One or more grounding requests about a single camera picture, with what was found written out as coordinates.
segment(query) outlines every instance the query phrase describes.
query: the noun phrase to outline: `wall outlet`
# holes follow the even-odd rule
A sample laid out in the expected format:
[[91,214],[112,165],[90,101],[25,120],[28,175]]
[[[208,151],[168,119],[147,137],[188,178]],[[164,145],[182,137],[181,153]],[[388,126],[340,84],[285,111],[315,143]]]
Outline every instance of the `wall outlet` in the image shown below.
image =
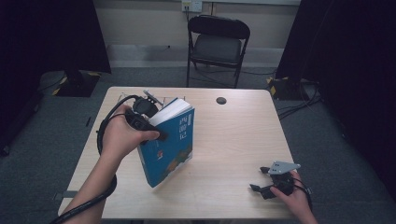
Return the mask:
[[192,0],[191,11],[202,12],[202,0]]
[[202,0],[182,0],[181,11],[202,12]]
[[181,11],[191,11],[191,8],[192,8],[191,0],[181,1]]

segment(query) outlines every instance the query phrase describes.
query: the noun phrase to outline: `person's left hand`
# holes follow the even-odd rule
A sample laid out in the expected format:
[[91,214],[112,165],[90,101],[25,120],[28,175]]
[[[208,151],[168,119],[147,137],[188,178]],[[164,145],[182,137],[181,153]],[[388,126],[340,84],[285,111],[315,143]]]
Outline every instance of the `person's left hand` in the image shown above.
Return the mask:
[[[121,105],[113,116],[125,114],[128,105]],[[142,141],[154,140],[160,136],[155,131],[138,131],[132,128],[125,119],[125,116],[118,115],[107,124],[103,137],[102,156],[112,157],[122,160],[132,152]]]

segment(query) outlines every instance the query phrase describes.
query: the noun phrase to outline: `gray carpet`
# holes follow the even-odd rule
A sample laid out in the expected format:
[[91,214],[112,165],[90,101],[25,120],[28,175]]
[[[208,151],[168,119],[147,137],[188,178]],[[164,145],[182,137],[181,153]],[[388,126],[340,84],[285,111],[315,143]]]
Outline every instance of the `gray carpet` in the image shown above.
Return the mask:
[[[263,74],[274,68],[245,71]],[[10,145],[10,155],[0,158],[1,224],[49,223],[57,216],[61,202],[52,198],[67,189],[92,128],[92,121],[86,127],[87,120],[95,119],[109,87],[184,87],[186,68],[113,68],[112,73],[100,78],[90,98],[51,96],[55,87],[43,91],[38,111]],[[45,74],[40,88],[62,75]],[[233,82],[230,73],[205,75]],[[270,76],[243,73],[238,88],[264,89]],[[224,88],[198,80],[192,80],[191,86]],[[312,87],[307,88],[312,94]],[[276,108],[300,103],[275,101]],[[342,137],[336,118],[323,103],[298,111],[282,119],[281,124],[295,162],[302,165],[299,172],[314,191],[314,214],[319,223],[396,223],[394,201],[365,159]]]

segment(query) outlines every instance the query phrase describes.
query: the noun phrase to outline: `chair seat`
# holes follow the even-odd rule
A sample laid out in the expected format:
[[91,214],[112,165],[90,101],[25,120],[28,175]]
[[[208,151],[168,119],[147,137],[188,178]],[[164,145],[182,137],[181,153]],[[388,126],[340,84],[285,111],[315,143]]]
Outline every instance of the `chair seat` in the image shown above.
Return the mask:
[[241,46],[242,43],[239,39],[198,35],[191,59],[237,65],[241,54]]

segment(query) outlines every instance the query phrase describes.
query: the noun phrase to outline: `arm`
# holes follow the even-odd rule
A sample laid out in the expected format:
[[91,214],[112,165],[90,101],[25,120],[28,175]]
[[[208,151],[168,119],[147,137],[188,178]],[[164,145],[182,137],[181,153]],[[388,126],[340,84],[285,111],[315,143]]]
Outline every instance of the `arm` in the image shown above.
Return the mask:
[[[129,108],[127,105],[121,105],[114,114],[123,114],[127,108]],[[124,116],[116,116],[112,119],[105,130],[101,157],[76,197],[64,209],[64,213],[103,193],[109,187],[122,159],[140,142],[156,139],[159,135],[158,132],[140,132],[131,128]],[[92,208],[70,218],[66,223],[99,223],[105,202],[106,200],[99,202]]]
[[[300,175],[294,171],[291,172],[291,175],[301,180]],[[302,187],[300,181],[295,181],[295,185]],[[317,224],[317,220],[312,214],[311,209],[308,205],[308,200],[306,199],[305,193],[300,189],[295,189],[291,195],[286,195],[279,189],[275,187],[271,187],[270,190],[275,194],[277,198],[279,198],[289,210],[297,216],[297,218],[304,224]]]

